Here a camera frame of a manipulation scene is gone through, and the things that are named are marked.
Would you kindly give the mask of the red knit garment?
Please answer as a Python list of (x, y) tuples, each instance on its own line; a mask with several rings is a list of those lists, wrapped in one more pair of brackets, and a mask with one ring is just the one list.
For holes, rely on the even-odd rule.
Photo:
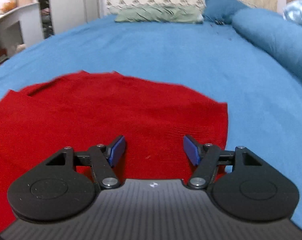
[(0, 231), (14, 221), (9, 185), (65, 146), (84, 151), (126, 138), (115, 167), (124, 179), (190, 178), (194, 167), (182, 140), (226, 146), (227, 105), (181, 85), (116, 72), (78, 72), (0, 101)]

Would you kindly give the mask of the blue bed sheet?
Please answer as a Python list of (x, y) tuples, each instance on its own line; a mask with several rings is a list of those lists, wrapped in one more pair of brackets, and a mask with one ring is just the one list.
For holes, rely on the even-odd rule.
[(297, 185), (293, 220), (302, 228), (302, 83), (233, 27), (98, 19), (0, 66), (0, 100), (9, 90), (79, 70), (178, 83), (226, 102), (227, 147), (247, 146)]

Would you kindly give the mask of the blue rolled duvet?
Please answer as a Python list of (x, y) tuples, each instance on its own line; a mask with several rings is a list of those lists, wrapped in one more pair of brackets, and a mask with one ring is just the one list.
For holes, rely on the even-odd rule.
[(302, 26), (267, 9), (242, 9), (232, 17), (237, 33), (272, 56), (302, 83)]

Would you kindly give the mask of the white shelf unit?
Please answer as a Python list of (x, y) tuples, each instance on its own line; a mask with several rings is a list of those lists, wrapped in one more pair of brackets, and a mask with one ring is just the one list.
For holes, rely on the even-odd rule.
[(0, 15), (0, 65), (44, 39), (37, 0)]

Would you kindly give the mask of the light blue satin blanket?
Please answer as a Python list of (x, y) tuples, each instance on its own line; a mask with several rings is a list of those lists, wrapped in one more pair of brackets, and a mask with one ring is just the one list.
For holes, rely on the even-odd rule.
[(289, 2), (283, 8), (283, 18), (286, 21), (302, 25), (302, 0), (294, 0)]

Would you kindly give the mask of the blue pillow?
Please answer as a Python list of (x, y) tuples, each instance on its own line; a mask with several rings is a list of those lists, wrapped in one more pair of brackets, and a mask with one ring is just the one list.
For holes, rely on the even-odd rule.
[(231, 24), (234, 14), (242, 9), (248, 9), (246, 4), (239, 0), (204, 0), (205, 9), (202, 16), (205, 21), (217, 25)]

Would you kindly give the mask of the white wardrobe cabinet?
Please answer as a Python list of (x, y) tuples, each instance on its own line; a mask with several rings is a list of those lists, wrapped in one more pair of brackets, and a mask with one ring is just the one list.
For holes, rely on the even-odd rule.
[(98, 0), (38, 0), (44, 38), (99, 18)]

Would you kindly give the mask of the green pillow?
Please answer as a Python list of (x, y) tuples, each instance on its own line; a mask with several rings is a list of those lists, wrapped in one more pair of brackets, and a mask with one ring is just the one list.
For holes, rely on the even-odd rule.
[(115, 22), (172, 22), (202, 24), (204, 18), (198, 7), (191, 5), (139, 5), (121, 9)]

